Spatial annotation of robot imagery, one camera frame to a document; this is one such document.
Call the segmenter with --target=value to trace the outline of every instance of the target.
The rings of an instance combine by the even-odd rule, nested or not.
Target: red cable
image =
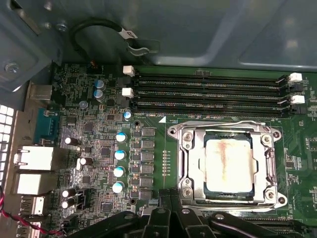
[[[3,206],[3,203],[4,203],[4,193],[2,193],[2,196],[0,198],[0,207]],[[31,225],[28,221],[24,220],[20,216],[13,216],[13,215],[7,213],[3,208],[2,208],[1,212],[2,212],[4,217],[11,218],[13,220],[18,220],[20,223],[22,223],[25,226],[31,227],[32,229],[35,229],[35,230],[39,230],[42,234],[59,235],[59,236],[63,235],[63,232],[60,232],[60,231],[46,231],[46,230],[40,228],[39,226]]]

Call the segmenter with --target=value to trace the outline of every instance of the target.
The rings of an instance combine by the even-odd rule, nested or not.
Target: cpu socket
[[[280,131],[255,121],[188,121],[167,133],[178,141],[183,205],[266,212],[287,204],[277,191],[274,142]]]

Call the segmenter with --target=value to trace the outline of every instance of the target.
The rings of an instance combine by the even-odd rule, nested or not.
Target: white triangle marking
[[[159,123],[166,123],[166,116],[164,116],[160,121]]]

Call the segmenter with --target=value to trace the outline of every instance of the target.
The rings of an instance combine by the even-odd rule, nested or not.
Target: green circuit board
[[[260,78],[278,78],[286,72],[243,71],[227,69],[184,68],[184,67],[148,67],[136,66],[141,73],[194,75],[198,70],[210,71],[213,75],[243,76]],[[117,105],[117,97],[121,90],[116,81],[122,76],[122,68],[102,66],[100,71],[91,72],[86,65],[64,64],[54,70],[54,92],[52,100],[60,108],[58,145],[71,149],[68,169],[61,171],[59,190],[54,194],[52,208],[52,228],[56,229],[66,216],[76,213],[79,218],[78,229],[92,225],[117,212],[129,210],[140,214],[146,207],[157,206],[158,189],[177,186],[177,142],[167,135],[166,129],[173,124],[189,121],[239,121],[246,118],[200,116],[200,115],[164,115],[156,113],[134,114],[132,120],[122,118],[124,109]],[[106,84],[106,100],[100,103],[93,97],[94,82],[100,79]],[[317,74],[303,74],[304,92],[308,113],[289,118],[248,118],[265,122],[282,132],[282,139],[275,144],[276,169],[279,192],[288,197],[288,204],[280,209],[267,213],[233,214],[250,218],[296,219],[307,225],[317,225]],[[79,102],[87,101],[88,108],[79,108]],[[145,127],[155,128],[153,197],[150,200],[139,200],[131,197],[131,192],[138,191],[131,184],[134,174],[131,167],[138,165],[132,161],[133,148],[143,138],[135,136],[135,132]],[[125,143],[117,143],[115,135],[124,132],[128,136]],[[67,136],[79,138],[82,148],[76,150],[65,145]],[[127,159],[115,160],[116,150],[127,152]],[[80,156],[92,157],[92,166],[85,166],[81,171],[75,170],[76,159]],[[113,169],[123,166],[126,176],[116,178]],[[124,182],[123,193],[112,192],[112,185],[120,180]],[[69,187],[91,188],[91,206],[84,211],[74,209],[63,210],[60,207],[61,191]]]

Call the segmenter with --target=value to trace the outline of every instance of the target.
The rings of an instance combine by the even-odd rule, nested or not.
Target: wire
[[[32,229],[39,230],[42,234],[59,235],[59,236],[64,234],[61,231],[47,231],[39,226],[33,225],[20,216],[13,216],[10,213],[6,212],[3,207],[4,207],[4,192],[3,192],[2,186],[0,186],[0,212],[3,214],[4,217],[11,218],[12,220],[16,222],[20,222],[21,224],[25,226],[31,227]]]
[[[88,56],[87,52],[84,50],[84,48],[82,48],[76,40],[76,34],[87,28],[90,26],[104,26],[110,29],[115,30],[116,32],[121,32],[123,30],[123,28],[121,26],[119,26],[118,24],[106,20],[106,19],[97,19],[97,18],[93,18],[93,19],[89,19],[89,20],[84,20],[80,23],[78,23],[77,25],[73,26],[70,30],[69,30],[69,38],[70,38],[70,43],[73,46],[74,51],[76,51],[81,57],[83,57],[87,62],[91,62],[90,57]],[[149,49],[145,48],[145,47],[140,47],[138,45],[138,43],[135,41],[135,39],[130,38],[130,39],[126,39],[126,42],[128,44],[128,50],[129,52],[134,55],[134,56],[143,56],[149,53]]]

